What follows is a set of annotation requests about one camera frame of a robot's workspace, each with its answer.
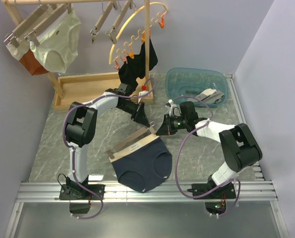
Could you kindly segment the navy underwear cream waistband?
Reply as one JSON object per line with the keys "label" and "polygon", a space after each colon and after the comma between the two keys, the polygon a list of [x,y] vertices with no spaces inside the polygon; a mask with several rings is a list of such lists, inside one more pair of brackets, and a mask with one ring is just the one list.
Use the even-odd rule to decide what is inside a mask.
{"label": "navy underwear cream waistband", "polygon": [[172,155],[155,134],[115,153],[110,162],[118,182],[140,193],[161,185],[172,171]]}

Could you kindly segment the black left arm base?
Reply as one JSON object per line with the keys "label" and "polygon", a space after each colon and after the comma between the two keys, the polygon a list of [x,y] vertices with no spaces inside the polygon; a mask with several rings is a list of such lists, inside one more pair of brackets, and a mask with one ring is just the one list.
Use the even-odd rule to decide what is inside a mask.
{"label": "black left arm base", "polygon": [[[96,193],[100,199],[103,198],[104,192],[105,192],[105,185],[104,184],[88,184],[86,186],[88,190],[90,190],[92,193]],[[66,184],[62,185],[59,199],[60,200],[99,200],[96,196],[94,196],[89,191],[84,190],[83,188],[80,188],[77,186],[77,189],[73,189],[70,187],[67,187]]]}

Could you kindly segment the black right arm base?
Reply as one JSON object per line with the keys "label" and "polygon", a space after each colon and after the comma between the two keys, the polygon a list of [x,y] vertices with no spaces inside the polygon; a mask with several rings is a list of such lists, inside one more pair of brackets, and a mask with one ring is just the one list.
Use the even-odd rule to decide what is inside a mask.
{"label": "black right arm base", "polygon": [[[191,185],[191,188],[187,189],[187,191],[192,193],[193,196],[199,196],[210,191],[212,188],[214,188],[213,185],[210,185],[209,183],[193,183]],[[209,195],[202,197],[202,199],[222,199],[222,198],[225,198],[225,199],[236,198],[235,188],[232,183],[229,183],[223,187],[219,187],[217,190],[213,191]]]}

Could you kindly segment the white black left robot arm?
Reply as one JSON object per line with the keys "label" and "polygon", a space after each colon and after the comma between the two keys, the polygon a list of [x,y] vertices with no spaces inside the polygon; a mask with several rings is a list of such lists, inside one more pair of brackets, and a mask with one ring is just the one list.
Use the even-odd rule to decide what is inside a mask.
{"label": "white black left robot arm", "polygon": [[71,104],[62,132],[64,144],[70,151],[70,170],[65,177],[66,183],[62,186],[64,194],[72,196],[74,200],[103,199],[104,190],[98,185],[88,183],[88,145],[95,136],[97,118],[114,108],[129,113],[132,121],[150,126],[145,114],[145,104],[141,99],[152,91],[145,89],[137,96],[133,96],[133,92],[131,85],[122,83],[118,88],[107,89],[88,102]]}

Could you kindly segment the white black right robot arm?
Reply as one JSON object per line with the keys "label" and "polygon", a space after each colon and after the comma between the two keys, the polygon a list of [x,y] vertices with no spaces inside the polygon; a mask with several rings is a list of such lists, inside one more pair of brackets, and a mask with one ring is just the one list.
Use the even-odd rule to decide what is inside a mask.
{"label": "white black right robot arm", "polygon": [[224,157],[224,163],[209,177],[208,189],[203,194],[185,193],[180,186],[178,174],[175,174],[176,186],[183,196],[200,199],[210,195],[213,198],[219,198],[228,185],[238,180],[237,177],[243,170],[262,159],[262,150],[247,124],[223,124],[214,122],[212,118],[201,118],[191,101],[176,105],[173,100],[168,100],[166,106],[169,111],[164,115],[163,123],[156,132],[157,135],[174,135],[183,129],[188,134],[179,147],[180,151],[193,135],[218,142]]}

